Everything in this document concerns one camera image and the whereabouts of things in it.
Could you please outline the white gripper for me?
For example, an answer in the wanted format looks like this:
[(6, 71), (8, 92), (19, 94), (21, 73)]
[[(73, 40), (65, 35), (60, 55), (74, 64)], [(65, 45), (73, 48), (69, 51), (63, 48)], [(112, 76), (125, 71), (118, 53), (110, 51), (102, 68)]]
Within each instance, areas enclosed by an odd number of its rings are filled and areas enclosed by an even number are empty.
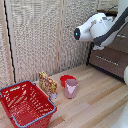
[(104, 47), (101, 47), (101, 46), (97, 46), (97, 45), (94, 45), (94, 47), (93, 47), (93, 50), (95, 51), (95, 50), (103, 50), (104, 49)]

